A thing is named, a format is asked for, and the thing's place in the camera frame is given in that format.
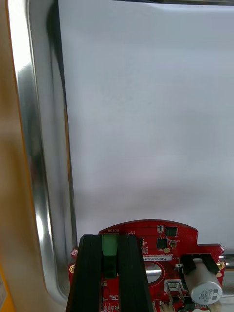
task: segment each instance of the capacitor label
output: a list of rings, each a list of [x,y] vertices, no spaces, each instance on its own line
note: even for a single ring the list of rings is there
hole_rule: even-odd
[[[205,289],[201,292],[199,300],[204,304],[211,304],[217,301],[219,289]]]

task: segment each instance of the red circuit board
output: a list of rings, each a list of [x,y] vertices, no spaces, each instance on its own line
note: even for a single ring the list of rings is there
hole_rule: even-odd
[[[167,235],[168,229],[173,228],[173,236]],[[100,234],[129,234],[136,235],[142,241],[142,253],[144,261],[150,261],[160,266],[161,277],[149,284],[152,303],[156,312],[159,306],[168,303],[169,296],[165,289],[166,280],[180,281],[179,270],[181,267],[180,258],[184,254],[210,254],[216,263],[219,263],[219,256],[224,249],[218,244],[198,245],[198,231],[185,224],[170,222],[165,220],[140,220],[114,225],[102,230]],[[164,239],[163,248],[157,247],[157,240]],[[222,285],[225,266],[222,264],[221,271],[217,275],[219,283]],[[118,278],[113,280],[102,279],[103,286],[103,312],[113,312],[118,310]],[[184,296],[189,293],[182,286]],[[182,307],[181,300],[173,304],[175,312]],[[206,310],[205,306],[196,305],[197,309]]]

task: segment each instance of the metal frame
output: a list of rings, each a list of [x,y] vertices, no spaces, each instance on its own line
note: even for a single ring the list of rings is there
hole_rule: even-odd
[[[66,304],[77,233],[58,1],[8,0],[8,12],[44,279],[50,295]],[[223,302],[234,304],[234,256],[224,257],[231,271]]]

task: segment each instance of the black chip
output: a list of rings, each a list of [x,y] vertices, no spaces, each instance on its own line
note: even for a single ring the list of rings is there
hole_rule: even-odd
[[[158,238],[157,248],[167,248],[167,238]]]
[[[167,236],[176,236],[177,234],[177,228],[176,227],[169,227],[165,229]]]
[[[185,311],[193,311],[195,309],[195,303],[193,302],[191,297],[184,297],[184,310]]]
[[[139,238],[139,241],[140,241],[140,246],[142,247],[144,239],[143,238]]]

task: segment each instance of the black component holder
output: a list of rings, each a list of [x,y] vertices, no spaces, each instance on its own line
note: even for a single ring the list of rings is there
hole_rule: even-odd
[[[184,254],[180,258],[180,262],[183,265],[185,275],[188,275],[191,271],[196,269],[194,262],[194,259],[196,258],[202,259],[203,263],[211,273],[216,275],[219,272],[219,268],[210,253]]]

